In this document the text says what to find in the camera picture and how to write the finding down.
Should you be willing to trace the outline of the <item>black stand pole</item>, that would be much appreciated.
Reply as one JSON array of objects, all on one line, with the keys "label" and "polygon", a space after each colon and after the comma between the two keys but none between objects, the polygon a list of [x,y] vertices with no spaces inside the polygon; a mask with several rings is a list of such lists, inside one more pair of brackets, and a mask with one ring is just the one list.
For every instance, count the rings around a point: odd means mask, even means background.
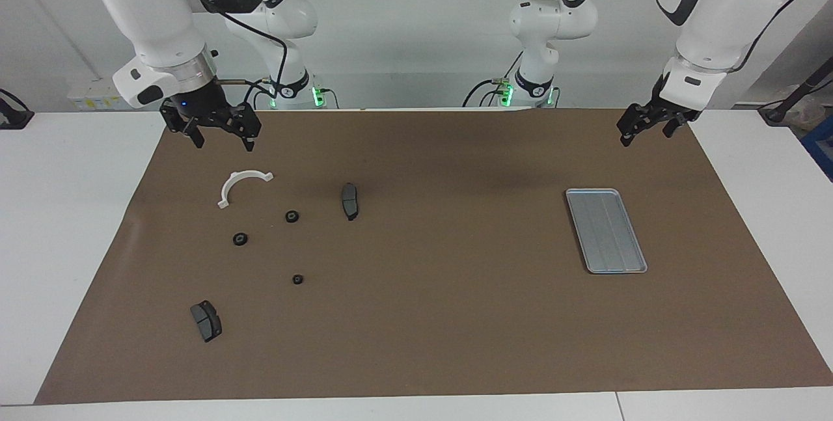
[{"label": "black stand pole", "polygon": [[826,77],[833,74],[833,55],[828,57],[820,67],[816,68],[806,80],[784,99],[759,107],[758,113],[771,126],[781,124],[792,107],[806,96],[818,91],[824,84]]}]

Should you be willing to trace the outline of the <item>grooved dark grey brake pad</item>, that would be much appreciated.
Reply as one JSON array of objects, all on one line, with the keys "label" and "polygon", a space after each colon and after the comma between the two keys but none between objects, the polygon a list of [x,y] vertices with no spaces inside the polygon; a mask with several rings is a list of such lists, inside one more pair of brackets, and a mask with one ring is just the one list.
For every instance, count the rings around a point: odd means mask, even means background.
[{"label": "grooved dark grey brake pad", "polygon": [[191,305],[189,311],[197,324],[200,338],[204,343],[211,342],[223,333],[223,326],[221,326],[217,309],[208,300]]}]

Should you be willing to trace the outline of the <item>silver metal tray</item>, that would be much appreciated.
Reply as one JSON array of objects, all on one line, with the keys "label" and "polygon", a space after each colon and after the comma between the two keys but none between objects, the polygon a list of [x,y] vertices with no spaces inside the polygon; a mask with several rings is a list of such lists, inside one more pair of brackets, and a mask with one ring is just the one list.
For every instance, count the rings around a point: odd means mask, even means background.
[{"label": "silver metal tray", "polygon": [[566,204],[592,275],[640,275],[648,262],[616,189],[568,189]]}]

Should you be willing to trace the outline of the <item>brown table mat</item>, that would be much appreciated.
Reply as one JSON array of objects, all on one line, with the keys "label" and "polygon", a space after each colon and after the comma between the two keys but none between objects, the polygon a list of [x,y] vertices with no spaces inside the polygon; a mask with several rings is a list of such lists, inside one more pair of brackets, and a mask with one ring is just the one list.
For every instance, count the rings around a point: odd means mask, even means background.
[{"label": "brown table mat", "polygon": [[[161,134],[36,403],[833,385],[687,128],[625,148],[603,109],[259,118],[252,152]],[[220,210],[244,170],[274,179]],[[587,271],[568,189],[621,193],[648,272]]]}]

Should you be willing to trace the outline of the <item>white curved plastic bracket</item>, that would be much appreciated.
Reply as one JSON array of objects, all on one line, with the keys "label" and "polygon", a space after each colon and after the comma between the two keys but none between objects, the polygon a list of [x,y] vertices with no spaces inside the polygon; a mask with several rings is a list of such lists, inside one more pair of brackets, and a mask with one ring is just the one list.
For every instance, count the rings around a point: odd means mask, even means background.
[{"label": "white curved plastic bracket", "polygon": [[259,170],[244,170],[239,172],[232,172],[232,174],[230,174],[224,182],[223,186],[221,186],[221,196],[220,201],[217,203],[217,207],[220,208],[220,210],[228,208],[230,205],[230,196],[232,188],[244,179],[250,178],[260,179],[262,181],[265,181],[265,183],[268,183],[274,179],[274,175],[272,172],[262,172]]}]

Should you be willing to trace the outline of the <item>black table clamp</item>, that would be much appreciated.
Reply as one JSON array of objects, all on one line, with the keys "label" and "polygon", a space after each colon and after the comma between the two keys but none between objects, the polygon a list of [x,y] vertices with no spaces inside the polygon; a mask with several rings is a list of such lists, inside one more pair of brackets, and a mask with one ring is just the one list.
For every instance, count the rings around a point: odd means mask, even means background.
[{"label": "black table clamp", "polygon": [[[13,109],[9,100],[21,109]],[[35,113],[17,95],[0,88],[0,115],[4,118],[0,121],[0,130],[21,130],[27,127]]]}]

